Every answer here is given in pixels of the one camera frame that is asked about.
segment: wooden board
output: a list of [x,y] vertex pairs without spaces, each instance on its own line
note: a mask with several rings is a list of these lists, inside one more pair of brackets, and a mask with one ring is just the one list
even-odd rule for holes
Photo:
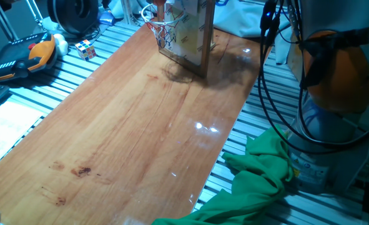
[[214,38],[201,80],[140,28],[0,162],[2,223],[150,224],[190,213],[259,69],[258,43]]

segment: orange object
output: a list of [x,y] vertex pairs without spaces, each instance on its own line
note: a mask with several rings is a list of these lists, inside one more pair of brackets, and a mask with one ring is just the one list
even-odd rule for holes
[[32,71],[38,68],[41,68],[42,66],[45,66],[48,62],[48,59],[52,55],[52,51],[50,49],[55,48],[55,39],[54,36],[51,34],[51,41],[44,41],[39,44],[36,44],[30,51],[29,59],[33,59],[35,57],[40,57],[40,63],[29,67],[28,70]]
[[166,0],[154,0],[154,5],[163,6],[166,3]]
[[[310,38],[331,35],[321,31]],[[314,58],[303,52],[305,74]],[[360,113],[369,105],[369,64],[360,47],[338,50],[319,85],[308,87],[315,104],[334,113]]]

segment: metal grid floor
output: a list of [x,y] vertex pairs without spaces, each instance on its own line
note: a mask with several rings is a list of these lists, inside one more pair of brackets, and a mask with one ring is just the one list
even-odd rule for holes
[[[10,89],[12,94],[10,99],[18,104],[43,112],[42,118],[26,134],[32,131],[44,117],[88,78],[138,29],[139,27],[119,22],[109,27],[94,42],[97,57],[91,61],[83,61],[77,55],[76,50],[71,49],[67,56],[57,59],[57,63],[51,70],[29,76],[24,82],[15,81],[16,87]],[[265,63],[265,77],[277,107],[283,113],[284,118],[290,122],[297,113],[298,81],[286,65],[276,65],[274,50],[269,54]],[[272,118],[275,120],[275,123],[283,126],[273,113]],[[246,137],[255,138],[269,127],[270,125],[258,100],[256,84],[205,183],[199,200],[195,204],[194,211],[198,210],[221,189],[225,189],[228,192],[231,190],[231,182],[234,175],[226,167],[221,155],[224,152],[244,154]],[[344,197],[315,196],[289,189],[287,197],[271,205],[263,224],[369,224],[369,216],[362,212],[363,194],[364,190],[356,187],[350,188]]]
[[[265,62],[265,78],[276,107],[287,122],[291,123],[297,114],[299,82],[287,65],[276,65],[274,49]],[[205,183],[194,211],[221,189],[231,193],[234,175],[222,159],[223,153],[245,154],[247,136],[256,138],[271,127],[262,110],[257,89],[258,84],[255,84]],[[268,102],[265,104],[275,124],[285,129],[271,105]],[[364,190],[357,187],[351,187],[341,197],[327,194],[317,196],[287,187],[287,196],[270,206],[262,224],[369,224],[369,215],[362,212],[363,195]]]

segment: metal pole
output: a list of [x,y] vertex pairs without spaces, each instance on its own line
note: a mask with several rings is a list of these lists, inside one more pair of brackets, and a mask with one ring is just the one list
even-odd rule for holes
[[130,0],[121,0],[122,1],[122,9],[124,13],[124,21],[127,24],[140,26],[140,23],[133,16],[132,9],[130,7]]
[[1,6],[0,6],[0,26],[2,31],[4,31],[5,36],[8,38],[10,42],[14,42],[19,39],[14,29],[11,27],[11,24],[9,23],[8,18],[6,17]]
[[[158,6],[157,7],[157,10],[158,10],[158,22],[164,22],[165,21],[165,5],[163,6]],[[162,31],[161,32],[161,27],[158,28],[158,33],[161,35],[161,36],[165,36],[165,31]],[[160,48],[165,48],[165,40],[163,38],[160,39]]]
[[42,18],[42,15],[41,15],[41,12],[40,12],[39,8],[37,7],[36,2],[34,0],[26,0],[26,3],[27,3],[27,6],[30,9],[30,12],[33,15],[33,18],[34,18],[35,22],[38,25],[42,26],[43,18]]

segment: white cloth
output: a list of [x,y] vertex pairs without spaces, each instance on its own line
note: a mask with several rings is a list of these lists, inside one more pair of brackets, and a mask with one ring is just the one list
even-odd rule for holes
[[[282,31],[282,36],[288,41],[291,41],[291,35],[292,35],[291,26]],[[281,35],[277,35],[276,39],[274,40],[274,43],[276,52],[276,63],[286,64],[291,44],[284,41]]]
[[[142,8],[148,5],[146,0],[130,0],[130,8],[132,9],[133,14],[140,14]],[[111,9],[112,15],[116,19],[122,19],[124,17],[122,1],[121,0],[112,0],[109,3],[109,9]]]
[[[260,37],[260,18],[263,5],[229,0],[226,6],[216,6],[214,26],[242,38]],[[280,17],[280,29],[289,25],[285,16]]]

